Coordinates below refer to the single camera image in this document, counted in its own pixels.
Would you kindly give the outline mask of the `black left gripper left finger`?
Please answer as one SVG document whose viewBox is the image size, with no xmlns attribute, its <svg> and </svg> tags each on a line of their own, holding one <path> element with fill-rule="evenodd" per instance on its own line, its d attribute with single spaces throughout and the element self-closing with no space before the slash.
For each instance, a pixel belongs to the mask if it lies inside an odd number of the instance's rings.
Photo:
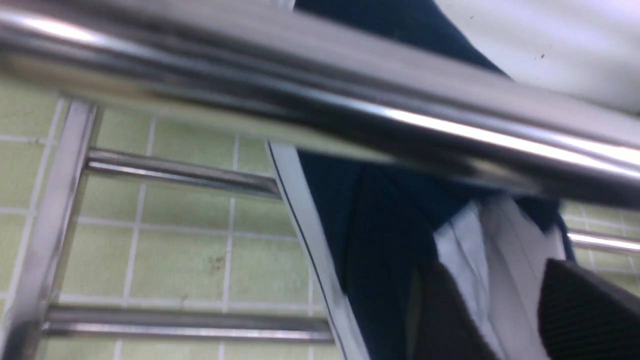
<svg viewBox="0 0 640 360">
<path fill-rule="evenodd" d="M 409 360 L 496 360 L 458 287 L 438 261 L 416 267 L 407 300 Z"/>
</svg>

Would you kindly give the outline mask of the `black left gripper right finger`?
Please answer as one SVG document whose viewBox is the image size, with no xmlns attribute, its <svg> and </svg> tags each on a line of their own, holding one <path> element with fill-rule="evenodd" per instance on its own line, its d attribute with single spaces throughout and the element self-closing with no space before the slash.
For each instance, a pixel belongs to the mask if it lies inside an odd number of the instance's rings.
<svg viewBox="0 0 640 360">
<path fill-rule="evenodd" d="M 640 300 L 569 260 L 546 261 L 538 333 L 551 360 L 637 360 Z"/>
</svg>

